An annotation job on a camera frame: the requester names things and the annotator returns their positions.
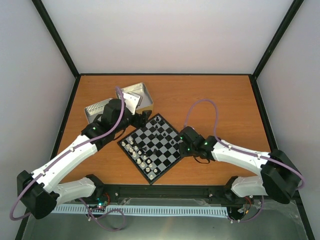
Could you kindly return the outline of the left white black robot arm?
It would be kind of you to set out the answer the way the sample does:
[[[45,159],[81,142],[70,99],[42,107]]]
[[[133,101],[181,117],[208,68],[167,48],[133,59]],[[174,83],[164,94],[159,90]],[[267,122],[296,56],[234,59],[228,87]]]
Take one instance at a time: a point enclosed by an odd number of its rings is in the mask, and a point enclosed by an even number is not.
[[[61,180],[85,159],[112,142],[115,135],[127,127],[144,127],[152,110],[136,112],[128,107],[128,100],[111,98],[98,114],[60,154],[42,167],[20,172],[17,176],[17,195],[29,214],[37,220],[49,215],[56,206],[89,197],[92,201],[103,198],[103,183],[89,174],[80,180],[61,183]]]

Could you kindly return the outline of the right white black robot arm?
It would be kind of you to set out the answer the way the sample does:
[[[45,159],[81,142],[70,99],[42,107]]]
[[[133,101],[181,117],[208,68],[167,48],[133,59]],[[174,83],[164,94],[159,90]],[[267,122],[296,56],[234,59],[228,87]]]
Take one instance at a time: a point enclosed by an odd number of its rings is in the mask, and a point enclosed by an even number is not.
[[[179,136],[182,140],[179,151],[183,158],[228,163],[255,174],[251,177],[233,176],[225,185],[233,196],[268,196],[278,203],[288,204],[303,182],[300,171],[279,149],[272,152],[250,150],[212,135],[204,138],[190,126],[181,130]]]

